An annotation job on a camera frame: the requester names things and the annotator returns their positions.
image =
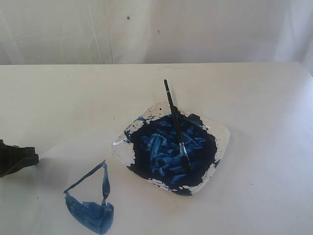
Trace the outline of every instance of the paintbrush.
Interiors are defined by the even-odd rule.
[[[179,122],[178,122],[178,118],[177,118],[177,112],[176,112],[177,108],[173,104],[171,93],[170,93],[170,89],[168,88],[168,84],[167,84],[166,79],[164,80],[164,85],[165,85],[165,89],[166,89],[168,102],[169,102],[170,108],[171,108],[171,113],[172,113],[175,129],[176,129],[177,139],[178,139],[178,142],[179,142],[180,163],[182,165],[182,168],[183,168],[184,172],[191,172],[191,165],[190,165],[190,162],[189,162],[189,158],[188,158],[188,155],[187,155],[185,144],[184,144],[184,142],[182,140],[182,134],[181,134],[181,131],[180,131]]]

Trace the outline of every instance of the blue paint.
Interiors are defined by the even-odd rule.
[[[145,179],[156,179],[180,195],[191,195],[189,189],[202,182],[202,176],[215,163],[215,137],[207,132],[199,116],[179,115],[179,125],[191,164],[191,172],[181,166],[179,143],[171,115],[144,120],[143,126],[130,133],[127,139],[134,144],[135,163],[129,169]]]
[[[102,204],[99,205],[95,202],[83,202],[81,204],[74,197],[72,197],[68,191],[81,183],[85,178],[91,176],[101,167],[105,170],[102,184]],[[64,193],[66,194],[65,200],[67,208],[78,222],[101,235],[105,234],[110,229],[113,223],[114,206],[110,203],[106,203],[106,199],[110,194],[110,183],[108,166],[105,161],[83,176],[78,182],[66,189]]]

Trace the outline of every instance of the white wall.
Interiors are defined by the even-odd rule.
[[[0,64],[290,60],[313,72],[312,0],[0,0]]]

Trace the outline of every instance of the dark blue paint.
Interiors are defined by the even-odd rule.
[[[91,176],[102,166],[105,169],[102,184],[102,204],[98,205],[95,202],[83,202],[81,204],[74,197],[72,197],[68,191],[77,186],[85,178]],[[67,208],[78,222],[80,222],[82,225],[89,228],[90,230],[94,231],[95,233],[101,235],[105,234],[110,229],[113,223],[114,206],[110,203],[106,203],[106,199],[110,194],[110,183],[108,167],[104,161],[96,166],[89,173],[87,173],[84,177],[82,177],[78,182],[66,189],[64,193],[66,194],[65,200]]]
[[[183,171],[179,143],[171,115],[150,121],[130,133],[127,139],[134,144],[135,163],[129,169],[145,179],[156,179],[180,195],[191,195],[189,189],[202,182],[202,176],[215,162],[215,137],[208,134],[197,115],[179,115],[179,125],[191,164],[191,172]]]

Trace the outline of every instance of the black paintbrush handle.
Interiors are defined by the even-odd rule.
[[[182,135],[181,135],[180,127],[179,127],[179,122],[178,122],[178,118],[177,118],[176,109],[175,109],[175,106],[174,106],[174,104],[173,104],[172,97],[171,97],[171,93],[170,93],[170,89],[168,88],[168,84],[167,84],[166,79],[164,80],[164,85],[165,85],[165,89],[166,89],[166,94],[167,94],[168,102],[169,102],[170,108],[171,108],[171,113],[172,113],[172,117],[173,117],[175,129],[176,129],[176,134],[177,134],[178,142],[179,142],[179,143],[183,143],[183,141],[182,141]]]

